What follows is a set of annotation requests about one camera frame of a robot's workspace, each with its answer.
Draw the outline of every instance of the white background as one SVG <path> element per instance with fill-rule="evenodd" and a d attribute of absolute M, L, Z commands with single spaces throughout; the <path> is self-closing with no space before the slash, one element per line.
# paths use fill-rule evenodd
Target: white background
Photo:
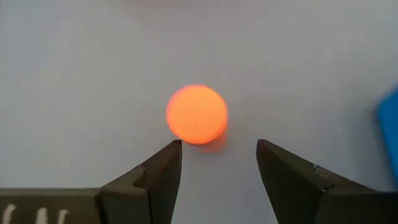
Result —
<path fill-rule="evenodd" d="M 99 187 L 175 137 L 165 106 L 204 83 L 224 150 L 183 146 L 173 223 L 276 223 L 268 139 L 376 190 L 375 109 L 398 82 L 394 0 L 0 0 L 0 186 Z"/>

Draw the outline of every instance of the dark gray tool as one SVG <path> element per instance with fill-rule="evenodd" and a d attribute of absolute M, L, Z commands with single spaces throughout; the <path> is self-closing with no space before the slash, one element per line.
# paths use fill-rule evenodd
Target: dark gray tool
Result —
<path fill-rule="evenodd" d="M 398 193 L 381 193 L 257 142 L 262 182 L 279 224 L 398 223 Z"/>
<path fill-rule="evenodd" d="M 170 224 L 182 145 L 157 154 L 99 189 L 0 189 L 2 224 Z"/>

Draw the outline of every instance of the orange sphere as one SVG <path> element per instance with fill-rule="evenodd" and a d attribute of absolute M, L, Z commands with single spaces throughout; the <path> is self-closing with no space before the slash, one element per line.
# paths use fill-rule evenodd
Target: orange sphere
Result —
<path fill-rule="evenodd" d="M 171 97 L 166 120 L 180 139 L 191 144 L 205 144 L 224 133 L 228 108 L 224 99 L 211 88 L 189 85 Z"/>

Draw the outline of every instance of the gray surface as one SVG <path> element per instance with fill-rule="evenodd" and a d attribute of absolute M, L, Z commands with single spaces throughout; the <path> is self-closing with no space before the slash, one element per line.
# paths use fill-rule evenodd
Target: gray surface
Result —
<path fill-rule="evenodd" d="M 97 187 L 168 144 L 189 83 L 229 106 L 184 145 L 174 223 L 276 223 L 256 139 L 393 188 L 374 109 L 398 82 L 394 0 L 0 0 L 0 185 Z"/>

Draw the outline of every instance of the white marking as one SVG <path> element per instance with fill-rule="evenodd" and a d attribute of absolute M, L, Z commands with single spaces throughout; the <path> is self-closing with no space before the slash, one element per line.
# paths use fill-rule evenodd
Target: white marking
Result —
<path fill-rule="evenodd" d="M 58 221 L 57 224 L 65 224 L 65 218 L 69 214 L 69 211 L 66 209 L 62 209 L 58 212 Z"/>
<path fill-rule="evenodd" d="M 41 208 L 37 211 L 35 224 L 49 224 L 47 221 L 48 219 L 49 218 L 47 216 L 47 209 Z"/>
<path fill-rule="evenodd" d="M 11 224 L 11 219 L 12 219 L 12 212 L 16 209 L 17 207 L 13 204 L 7 205 L 7 208 L 4 210 L 2 213 L 2 224 Z"/>

